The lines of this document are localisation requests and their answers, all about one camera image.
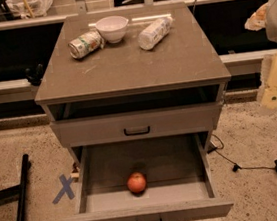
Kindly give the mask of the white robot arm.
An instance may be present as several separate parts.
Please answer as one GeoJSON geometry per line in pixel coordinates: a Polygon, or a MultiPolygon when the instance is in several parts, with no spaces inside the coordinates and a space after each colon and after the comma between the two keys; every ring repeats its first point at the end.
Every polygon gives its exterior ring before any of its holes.
{"type": "MultiPolygon", "coordinates": [[[[245,22],[247,30],[266,30],[266,36],[277,43],[277,0],[268,0],[245,22]]],[[[264,114],[277,111],[277,52],[266,54],[261,64],[261,85],[257,92],[257,102],[264,114]]]]}

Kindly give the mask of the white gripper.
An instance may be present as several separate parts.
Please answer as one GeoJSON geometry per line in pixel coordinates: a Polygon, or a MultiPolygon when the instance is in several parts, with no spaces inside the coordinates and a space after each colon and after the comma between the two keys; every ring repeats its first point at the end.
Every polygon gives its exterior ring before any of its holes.
{"type": "MultiPolygon", "coordinates": [[[[244,28],[257,31],[265,28],[266,10],[268,4],[264,3],[245,22],[244,28]]],[[[277,111],[277,53],[266,55],[261,64],[261,85],[257,92],[257,102],[260,111],[270,114],[277,111]]]]}

